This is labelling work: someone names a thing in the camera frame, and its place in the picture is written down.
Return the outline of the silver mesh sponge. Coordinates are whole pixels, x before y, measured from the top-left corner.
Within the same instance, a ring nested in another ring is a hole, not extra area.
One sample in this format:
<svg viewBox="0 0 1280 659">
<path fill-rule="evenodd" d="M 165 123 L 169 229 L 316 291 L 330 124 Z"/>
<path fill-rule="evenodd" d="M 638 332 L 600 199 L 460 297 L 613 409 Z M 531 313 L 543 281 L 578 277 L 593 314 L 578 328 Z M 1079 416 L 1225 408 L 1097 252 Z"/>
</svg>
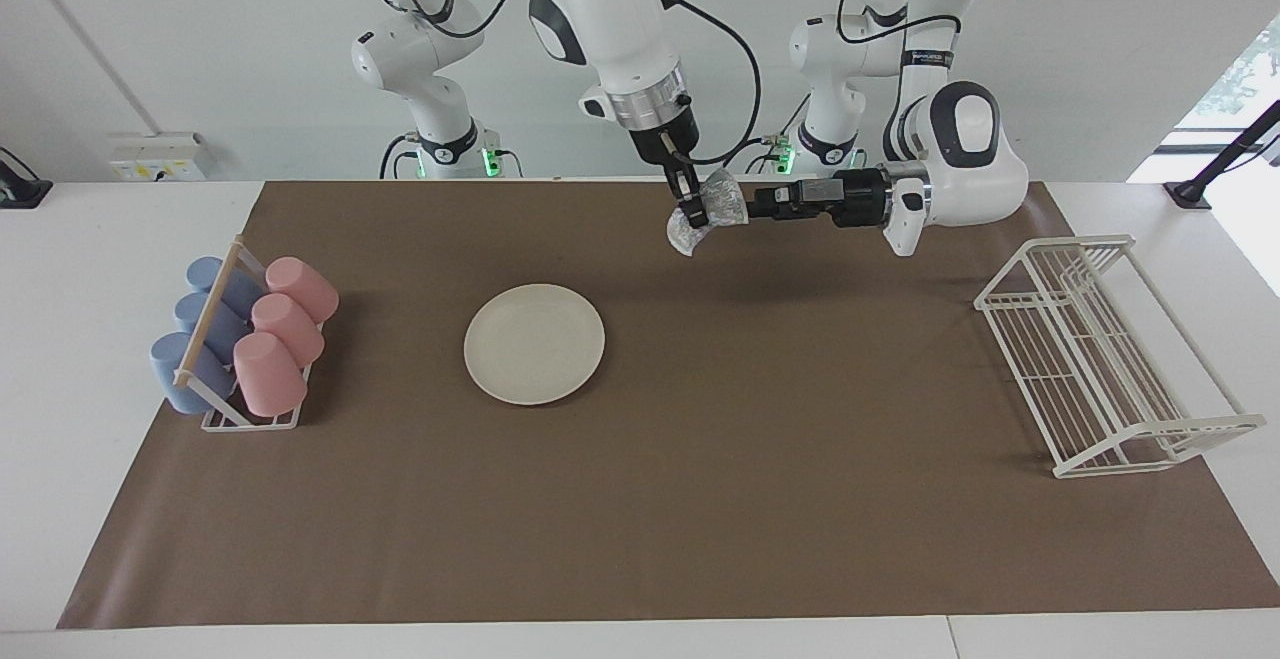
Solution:
<svg viewBox="0 0 1280 659">
<path fill-rule="evenodd" d="M 719 168 L 719 170 L 713 171 L 710 177 L 701 184 L 701 198 L 704 200 L 705 209 L 709 218 L 709 225 L 703 226 L 703 229 L 691 229 L 689 221 L 684 216 L 681 209 L 675 209 L 668 218 L 666 225 L 666 235 L 676 252 L 691 257 L 695 252 L 698 244 L 701 243 L 717 229 L 727 229 L 727 226 L 716 226 L 716 209 L 728 207 L 728 205 L 745 205 L 748 203 L 742 189 L 739 186 L 739 180 L 732 175 L 726 168 Z"/>
</svg>

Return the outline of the white wall power outlet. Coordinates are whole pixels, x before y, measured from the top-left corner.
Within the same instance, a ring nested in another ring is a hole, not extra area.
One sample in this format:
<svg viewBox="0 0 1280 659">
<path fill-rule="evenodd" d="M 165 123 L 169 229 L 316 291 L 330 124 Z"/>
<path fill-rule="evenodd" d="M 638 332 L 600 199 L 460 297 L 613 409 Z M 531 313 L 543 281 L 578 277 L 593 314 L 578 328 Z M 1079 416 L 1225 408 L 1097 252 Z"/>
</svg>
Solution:
<svg viewBox="0 0 1280 659">
<path fill-rule="evenodd" d="M 195 132 L 160 132 L 155 136 L 113 134 L 109 166 L 116 180 L 209 180 L 212 157 Z"/>
</svg>

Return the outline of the cream round plate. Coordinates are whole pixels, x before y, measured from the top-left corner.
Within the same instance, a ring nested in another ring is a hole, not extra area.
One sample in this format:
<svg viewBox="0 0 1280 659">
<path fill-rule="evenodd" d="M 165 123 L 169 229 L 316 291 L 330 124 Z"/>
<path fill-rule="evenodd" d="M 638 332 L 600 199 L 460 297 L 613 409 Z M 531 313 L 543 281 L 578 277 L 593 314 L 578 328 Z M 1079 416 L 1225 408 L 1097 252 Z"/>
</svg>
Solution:
<svg viewBox="0 0 1280 659">
<path fill-rule="evenodd" d="M 566 399 L 595 375 L 605 322 L 585 296 L 525 284 L 488 299 L 468 322 L 463 362 L 486 395 L 516 407 Z"/>
</svg>

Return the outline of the pink plastic cup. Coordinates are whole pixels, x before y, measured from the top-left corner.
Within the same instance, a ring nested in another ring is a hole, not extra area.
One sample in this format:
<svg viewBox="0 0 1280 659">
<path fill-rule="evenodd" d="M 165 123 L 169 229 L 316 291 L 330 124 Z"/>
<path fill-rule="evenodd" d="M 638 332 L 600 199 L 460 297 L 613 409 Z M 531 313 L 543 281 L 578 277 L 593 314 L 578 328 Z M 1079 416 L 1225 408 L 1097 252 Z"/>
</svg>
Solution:
<svg viewBox="0 0 1280 659">
<path fill-rule="evenodd" d="M 256 299 L 251 308 L 255 331 L 278 337 L 298 369 L 311 366 L 323 354 L 323 331 L 310 314 L 291 296 L 270 293 Z"/>
<path fill-rule="evenodd" d="M 293 255 L 269 264 L 265 279 L 271 293 L 289 296 L 316 325 L 328 322 L 339 308 L 339 293 L 332 282 Z"/>
<path fill-rule="evenodd" d="M 251 415 L 269 418 L 300 408 L 307 395 L 301 369 L 283 340 L 252 331 L 234 345 L 233 366 Z"/>
</svg>

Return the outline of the brown table mat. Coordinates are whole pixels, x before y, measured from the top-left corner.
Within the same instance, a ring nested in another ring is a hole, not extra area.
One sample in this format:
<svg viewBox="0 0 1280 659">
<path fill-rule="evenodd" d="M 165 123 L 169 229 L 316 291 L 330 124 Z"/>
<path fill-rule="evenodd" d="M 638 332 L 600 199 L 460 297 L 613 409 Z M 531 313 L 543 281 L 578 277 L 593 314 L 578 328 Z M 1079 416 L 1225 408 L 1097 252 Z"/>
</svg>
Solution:
<svg viewBox="0 0 1280 659">
<path fill-rule="evenodd" d="M 652 621 L 1280 607 L 1203 459 L 1059 480 L 984 320 L 1024 241 L 764 221 L 669 248 L 654 184 L 273 182 L 244 238 L 337 287 L 298 427 L 161 407 L 59 624 Z M 468 376 L 468 322 L 568 287 L 566 399 Z"/>
</svg>

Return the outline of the black table clamp mount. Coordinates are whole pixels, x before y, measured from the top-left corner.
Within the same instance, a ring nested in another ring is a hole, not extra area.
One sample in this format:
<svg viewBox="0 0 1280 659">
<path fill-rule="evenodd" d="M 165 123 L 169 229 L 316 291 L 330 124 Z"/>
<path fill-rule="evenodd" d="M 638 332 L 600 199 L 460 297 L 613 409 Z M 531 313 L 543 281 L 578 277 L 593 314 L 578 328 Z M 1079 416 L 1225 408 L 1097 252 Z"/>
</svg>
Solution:
<svg viewBox="0 0 1280 659">
<path fill-rule="evenodd" d="M 12 150 L 0 145 L 0 209 L 37 209 L 54 182 L 41 179 Z"/>
</svg>

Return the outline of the blue plastic cup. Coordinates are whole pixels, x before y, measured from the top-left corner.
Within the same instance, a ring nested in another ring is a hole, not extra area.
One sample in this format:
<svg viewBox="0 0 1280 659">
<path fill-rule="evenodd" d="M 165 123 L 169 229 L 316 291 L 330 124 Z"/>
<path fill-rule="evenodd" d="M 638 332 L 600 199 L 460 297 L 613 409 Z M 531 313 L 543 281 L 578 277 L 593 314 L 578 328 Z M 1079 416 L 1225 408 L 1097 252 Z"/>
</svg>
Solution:
<svg viewBox="0 0 1280 659">
<path fill-rule="evenodd" d="M 174 319 L 180 331 L 195 334 L 197 322 L 210 308 L 210 322 L 204 337 L 204 345 L 215 354 L 219 363 L 232 366 L 234 362 L 234 349 L 242 337 L 250 335 L 250 328 L 238 314 L 224 305 L 221 299 L 211 302 L 207 293 L 191 293 L 183 296 L 175 305 Z"/>
<path fill-rule="evenodd" d="M 175 372 L 180 367 L 192 335 L 188 331 L 170 331 L 150 348 L 150 360 L 155 375 L 163 386 L 173 409 L 183 416 L 204 415 L 212 407 L 198 395 L 192 386 L 175 386 Z M 216 358 L 207 345 L 201 345 L 195 367 L 200 377 L 221 399 L 228 399 L 236 390 L 236 380 L 224 363 Z"/>
<path fill-rule="evenodd" d="M 187 284 L 192 290 L 197 290 L 197 293 L 211 293 L 219 273 L 221 273 L 221 267 L 223 258 L 212 257 L 212 255 L 196 258 L 187 267 Z M 259 285 L 259 282 L 250 273 L 241 270 L 241 267 L 234 267 L 221 293 L 221 303 L 230 308 L 233 314 L 237 314 L 241 320 L 248 322 L 252 316 L 253 305 L 262 296 L 265 296 L 265 290 Z"/>
</svg>

